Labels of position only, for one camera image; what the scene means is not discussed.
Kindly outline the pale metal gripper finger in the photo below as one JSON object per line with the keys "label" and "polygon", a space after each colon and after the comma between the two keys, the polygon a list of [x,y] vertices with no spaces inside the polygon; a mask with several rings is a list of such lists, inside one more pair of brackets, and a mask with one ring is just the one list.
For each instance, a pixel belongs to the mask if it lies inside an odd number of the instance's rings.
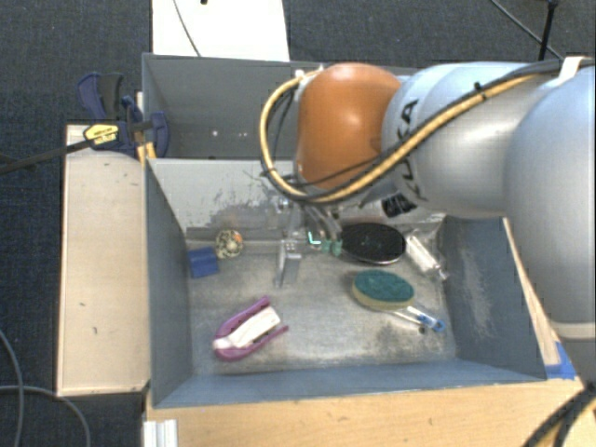
{"label": "pale metal gripper finger", "polygon": [[298,278],[302,253],[297,250],[287,249],[284,260],[284,283],[294,284]]}
{"label": "pale metal gripper finger", "polygon": [[283,287],[287,263],[287,250],[285,247],[280,247],[277,257],[277,267],[275,275],[275,286],[280,289]]}

